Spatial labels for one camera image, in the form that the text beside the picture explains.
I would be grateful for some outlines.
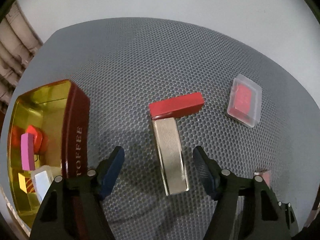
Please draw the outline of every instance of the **dotted surface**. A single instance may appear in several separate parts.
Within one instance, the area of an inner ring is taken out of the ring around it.
[[[281,195],[290,141],[279,137],[288,127],[286,115],[276,111],[285,105],[273,105],[272,93],[281,98],[277,90],[283,88],[260,79],[259,62],[237,41],[165,20],[124,19],[117,25],[110,20],[106,29],[112,31],[103,53],[71,79],[91,99],[89,166],[97,166],[116,145],[125,150],[119,179],[103,203],[116,239],[203,238],[215,203],[206,196],[193,165],[197,145],[238,176],[252,178],[256,169],[276,168],[272,186]],[[262,87],[261,122],[253,129],[225,115],[239,73]],[[190,191],[166,197],[148,104],[196,91],[205,100],[202,110],[177,119]]]
[[[261,121],[254,128],[225,115],[239,73],[262,87]],[[125,150],[113,193],[103,202],[116,239],[203,239],[216,203],[205,194],[193,165],[197,145],[238,176],[252,178],[257,169],[271,169],[278,200],[292,203],[300,227],[304,224],[319,184],[319,176],[308,174],[320,174],[319,108],[291,75],[264,55],[221,33],[182,22],[91,21],[52,35],[22,76],[12,102],[63,78],[72,79],[91,100],[89,167],[95,168],[117,145]],[[196,91],[202,93],[204,107],[176,120],[190,190],[167,197],[148,104]],[[0,182],[12,202],[5,158],[9,121],[6,116]],[[242,203],[239,198],[237,213]]]

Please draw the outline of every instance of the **screw head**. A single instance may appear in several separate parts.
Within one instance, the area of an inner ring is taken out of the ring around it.
[[[261,176],[255,176],[254,179],[257,181],[257,182],[262,182],[263,181],[263,178]]]
[[[54,181],[55,181],[55,182],[60,182],[60,181],[62,181],[62,176],[57,176],[57,177],[55,177],[55,178],[54,178]]]
[[[221,173],[222,173],[223,175],[225,175],[225,176],[229,176],[229,175],[230,175],[230,171],[227,170],[227,169],[223,169],[223,170],[221,171]]]
[[[87,172],[87,175],[88,176],[94,176],[94,175],[96,175],[96,171],[95,170],[89,170],[88,172]]]

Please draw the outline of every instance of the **transparent plastic box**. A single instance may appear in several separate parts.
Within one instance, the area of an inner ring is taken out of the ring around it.
[[[260,122],[262,88],[251,79],[239,74],[230,92],[227,113],[248,127]]]

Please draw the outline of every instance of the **white backdrop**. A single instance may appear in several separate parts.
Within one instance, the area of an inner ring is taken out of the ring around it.
[[[18,0],[45,42],[56,30],[113,17],[154,17],[210,28],[271,58],[320,106],[320,25],[303,0]]]

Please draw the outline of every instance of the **purple block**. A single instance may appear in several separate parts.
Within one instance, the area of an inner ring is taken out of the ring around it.
[[[33,151],[34,135],[31,133],[24,133],[21,135],[21,162],[24,171],[34,171],[35,160]]]

